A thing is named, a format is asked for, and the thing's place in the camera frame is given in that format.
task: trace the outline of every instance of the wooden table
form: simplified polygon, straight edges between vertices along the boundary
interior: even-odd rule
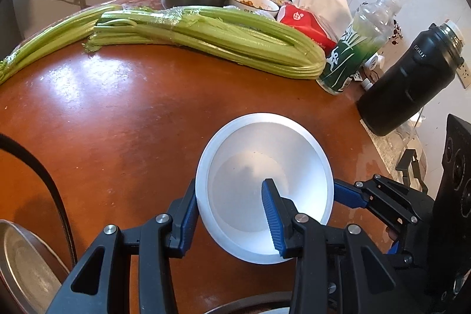
[[[120,0],[128,7],[159,0]],[[83,254],[106,224],[143,224],[183,196],[216,131],[238,116],[271,112],[308,129],[348,182],[387,174],[361,126],[356,84],[331,96],[315,81],[277,77],[196,51],[161,45],[76,43],[0,86],[1,132],[27,147],[54,178]],[[0,153],[0,218],[35,232],[70,264],[52,199],[32,171]],[[382,250],[384,225],[337,203],[329,221],[356,222]],[[131,304],[137,312],[136,260]],[[171,262],[181,314],[202,314],[239,298],[291,290],[294,263],[253,265],[222,250],[200,222],[183,260]]]

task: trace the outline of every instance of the celery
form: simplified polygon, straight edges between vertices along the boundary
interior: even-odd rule
[[[25,41],[0,61],[0,84],[37,59],[88,37],[93,33],[93,26],[104,12],[119,9],[122,9],[120,5],[106,5],[85,10]]]
[[[294,79],[315,79],[326,63],[323,50],[289,26],[239,10],[205,6],[105,12],[86,49],[139,42],[138,36],[144,43],[184,45]]]

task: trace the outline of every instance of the white ceramic bowl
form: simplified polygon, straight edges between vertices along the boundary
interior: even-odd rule
[[[271,113],[226,124],[203,151],[196,199],[212,238],[228,253],[256,264],[285,261],[273,245],[263,210],[261,184],[266,178],[321,224],[327,224],[334,202],[329,162],[305,128]]]
[[[240,1],[250,1],[253,3],[254,7],[247,6],[246,4],[241,3]],[[270,0],[229,0],[229,4],[237,6],[241,10],[248,12],[256,12],[260,9],[265,10],[274,18],[276,18],[278,11],[280,11],[279,6]]]

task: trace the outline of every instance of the thermos lid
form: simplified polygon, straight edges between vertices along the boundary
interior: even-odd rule
[[[450,28],[450,30],[452,30],[456,37],[461,40],[461,42],[463,43],[463,45],[465,45],[465,37],[463,36],[463,33],[461,32],[461,30],[458,28],[458,26],[456,25],[455,22],[452,22],[452,21],[446,21],[445,24]]]

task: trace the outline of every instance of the bottle cap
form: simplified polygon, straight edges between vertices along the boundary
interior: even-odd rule
[[[402,3],[400,0],[380,0],[389,7],[394,15],[401,11]]]
[[[365,91],[368,91],[371,87],[373,87],[373,83],[370,82],[368,78],[361,82],[361,86],[364,88]]]
[[[463,33],[461,32],[461,30],[458,28],[458,26],[456,25],[455,22],[452,22],[452,21],[446,21],[445,24],[450,28],[450,30],[452,30],[456,37],[461,40],[461,42],[463,43],[463,45],[465,45],[465,37],[463,36]]]
[[[372,57],[370,57],[366,62],[364,62],[363,67],[371,71],[377,66],[378,61],[379,61],[379,54],[376,53]]]

